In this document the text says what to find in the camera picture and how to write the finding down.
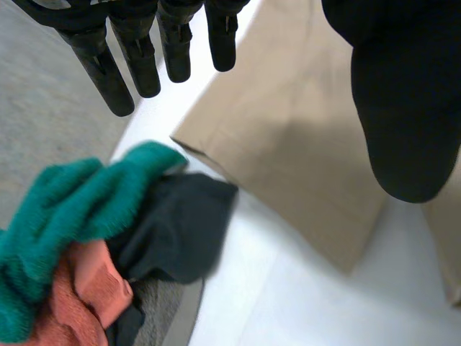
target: gray carpet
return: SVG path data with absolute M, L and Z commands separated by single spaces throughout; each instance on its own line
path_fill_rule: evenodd
M 111 30 L 108 42 L 136 102 Z M 151 36 L 161 53 L 158 29 Z M 0 4 L 0 228 L 46 165 L 97 156 L 108 160 L 129 120 L 115 117 L 72 50 L 11 0 Z

